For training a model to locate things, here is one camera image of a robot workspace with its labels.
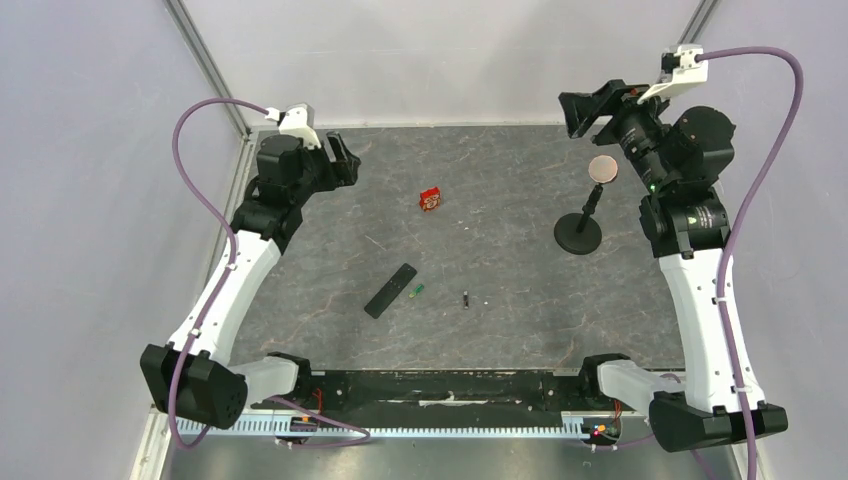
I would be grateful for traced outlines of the green battery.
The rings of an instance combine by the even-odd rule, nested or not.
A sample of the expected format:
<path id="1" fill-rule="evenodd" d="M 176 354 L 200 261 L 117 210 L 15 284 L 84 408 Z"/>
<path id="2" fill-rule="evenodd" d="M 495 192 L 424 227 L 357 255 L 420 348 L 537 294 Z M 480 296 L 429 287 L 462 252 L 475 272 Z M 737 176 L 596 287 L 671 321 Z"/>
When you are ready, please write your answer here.
<path id="1" fill-rule="evenodd" d="M 417 286 L 416 286 L 416 287 L 415 287 L 415 288 L 414 288 L 414 289 L 413 289 L 413 290 L 409 293 L 408 297 L 409 297 L 409 298 L 415 298 L 417 295 L 419 295 L 419 294 L 420 294 L 420 293 L 424 290 L 424 288 L 425 288 L 425 286 L 424 286 L 423 284 L 419 284 L 419 285 L 417 285 Z"/>

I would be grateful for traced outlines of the black remote control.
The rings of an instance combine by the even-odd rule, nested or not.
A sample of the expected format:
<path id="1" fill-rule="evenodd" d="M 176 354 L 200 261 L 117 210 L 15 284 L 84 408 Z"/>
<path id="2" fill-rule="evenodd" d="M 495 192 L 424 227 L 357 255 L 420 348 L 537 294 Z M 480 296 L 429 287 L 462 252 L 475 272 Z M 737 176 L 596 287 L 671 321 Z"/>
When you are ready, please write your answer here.
<path id="1" fill-rule="evenodd" d="M 407 263 L 402 264 L 365 305 L 364 311 L 372 318 L 378 319 L 416 275 L 417 270 L 414 267 Z"/>

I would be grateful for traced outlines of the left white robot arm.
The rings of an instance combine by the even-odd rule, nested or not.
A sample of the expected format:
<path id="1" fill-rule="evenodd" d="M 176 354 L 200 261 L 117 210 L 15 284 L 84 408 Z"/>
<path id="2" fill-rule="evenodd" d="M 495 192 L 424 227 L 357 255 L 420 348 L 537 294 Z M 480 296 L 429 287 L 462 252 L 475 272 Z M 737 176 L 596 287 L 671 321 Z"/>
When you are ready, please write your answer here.
<path id="1" fill-rule="evenodd" d="M 258 173 L 234 212 L 234 236 L 213 280 L 166 344 L 147 345 L 140 358 L 157 409 L 205 427 L 228 429 L 245 408 L 268 397 L 295 409 L 313 398 L 307 360 L 271 354 L 233 367 L 232 349 L 259 287 L 302 224 L 305 203 L 316 193 L 354 185 L 361 164 L 335 131 L 314 150 L 292 135 L 270 136 L 255 159 Z"/>

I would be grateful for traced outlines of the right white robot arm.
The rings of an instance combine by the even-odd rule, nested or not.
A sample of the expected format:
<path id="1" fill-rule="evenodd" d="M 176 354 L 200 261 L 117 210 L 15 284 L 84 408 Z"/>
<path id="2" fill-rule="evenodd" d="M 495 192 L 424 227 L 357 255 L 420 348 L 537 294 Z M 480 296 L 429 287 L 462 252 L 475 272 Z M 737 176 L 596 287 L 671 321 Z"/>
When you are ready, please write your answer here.
<path id="1" fill-rule="evenodd" d="M 591 408 L 613 399 L 633 408 L 668 452 L 784 432 L 787 413 L 766 400 L 747 357 L 726 253 L 730 220 L 714 188 L 735 155 L 734 124 L 709 106 L 666 124 L 665 100 L 649 97 L 647 85 L 619 79 L 558 100 L 571 138 L 606 117 L 592 142 L 618 145 L 646 187 L 639 221 L 672 296 L 685 362 L 685 377 L 676 382 L 623 354 L 588 356 L 577 382 L 580 400 Z"/>

